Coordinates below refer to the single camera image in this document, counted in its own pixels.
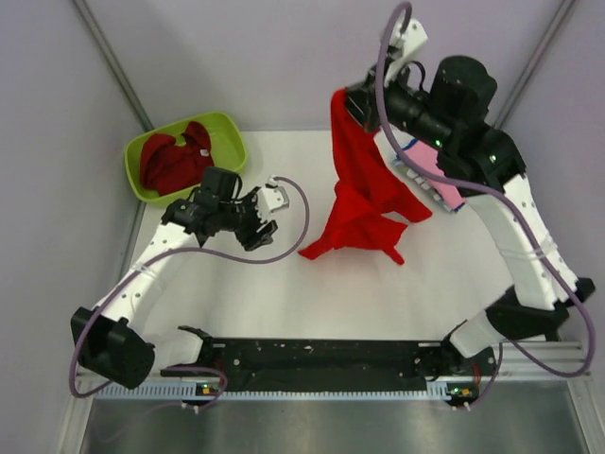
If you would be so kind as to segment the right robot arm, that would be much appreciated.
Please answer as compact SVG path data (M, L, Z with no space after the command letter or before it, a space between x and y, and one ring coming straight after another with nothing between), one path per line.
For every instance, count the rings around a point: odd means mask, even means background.
M450 56L440 62L430 89L412 88L407 62L387 78L393 64L392 57L385 57L345 88L347 111L365 131L382 130L395 148L392 131L399 129L436 151L439 173L419 165L413 169L459 190L488 229L512 278L499 299L444 338L443 367L463 374L493 344L518 344L558 330L574 307L588 331L586 358L578 370L583 374L596 352L595 327L584 307L595 284L567 266L534 203L519 149L485 120L496 80L480 61Z

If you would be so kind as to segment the aluminium frame rail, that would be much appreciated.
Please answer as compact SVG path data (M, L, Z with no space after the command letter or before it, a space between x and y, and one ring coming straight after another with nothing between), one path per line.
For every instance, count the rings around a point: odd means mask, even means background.
M115 339L88 338L77 344L69 376L76 377L79 369L85 369L109 382L133 389L150 375L160 374L169 366L195 360L202 347L203 333L179 331L170 337L148 340L134 333ZM519 358L546 373L561 377L577 376L587 370L581 349L569 342L511 341L489 347L498 353L496 365L500 361L511 362Z

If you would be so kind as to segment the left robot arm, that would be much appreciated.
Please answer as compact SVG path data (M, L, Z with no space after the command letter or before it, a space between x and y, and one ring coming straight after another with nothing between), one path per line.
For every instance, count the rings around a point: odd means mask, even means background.
M203 345L200 330L181 326L148 334L146 324L185 253L201 251L219 232L234 234L247 252L271 243L277 230L273 215L289 205L285 189L271 178L241 196L241 185L238 174L210 167L187 198L167 206L128 273L94 308L81 307L72 316L72 370L83 367L134 389L151 373L174 365L183 364L194 375L212 369L215 354Z

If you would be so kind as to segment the dark red t-shirt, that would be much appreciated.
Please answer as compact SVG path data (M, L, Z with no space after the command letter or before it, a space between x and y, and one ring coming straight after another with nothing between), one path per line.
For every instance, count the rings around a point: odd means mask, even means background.
M154 133L143 144L140 159L140 180L145 189L166 196L202 181L203 173L214 166L209 132L197 121L191 121L181 134L183 145L176 137Z

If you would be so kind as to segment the pink folded t-shirt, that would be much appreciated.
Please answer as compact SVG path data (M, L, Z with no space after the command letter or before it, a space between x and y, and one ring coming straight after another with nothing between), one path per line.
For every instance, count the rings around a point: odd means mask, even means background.
M438 167L438 153L435 149L429 147L427 144L419 141L413 148L411 148L406 156L410 158L416 165L423 167L430 173L434 173L441 177L444 177L443 171ZM428 180L433 186L437 188L443 195L445 200L453 207L457 207L460 204L465 204L465 199L459 194L458 189L449 184L435 182L434 180Z

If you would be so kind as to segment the patterned folded t-shirt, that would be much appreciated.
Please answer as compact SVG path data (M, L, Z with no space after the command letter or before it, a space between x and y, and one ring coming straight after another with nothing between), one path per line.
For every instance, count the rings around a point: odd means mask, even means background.
M459 206L453 208L445 200L441 192L439 192L435 186L433 186L427 179L419 175L409 166L404 164L399 158L393 158L391 160L391 166L400 176L404 177L409 182L415 183L419 188L421 188L422 191L426 193L432 199L432 201L436 203L445 212L456 213L463 206L462 203Z

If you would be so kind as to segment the bright red t-shirt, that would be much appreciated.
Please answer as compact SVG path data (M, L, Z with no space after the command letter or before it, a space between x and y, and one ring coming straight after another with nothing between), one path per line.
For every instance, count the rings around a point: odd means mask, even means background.
M403 265L396 250L403 232L432 212L388 169L374 141L377 130L365 131L348 112L346 100L342 88L330 105L336 199L321 236L299 255L315 260L351 248L380 251Z

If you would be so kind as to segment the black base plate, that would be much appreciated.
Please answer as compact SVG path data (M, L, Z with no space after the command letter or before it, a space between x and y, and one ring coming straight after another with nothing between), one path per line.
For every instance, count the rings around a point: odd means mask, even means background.
M193 361L163 376L204 376L218 370L234 392L423 391L440 378L475 384L494 372L498 353L488 347L471 358L447 341L251 339L201 335Z

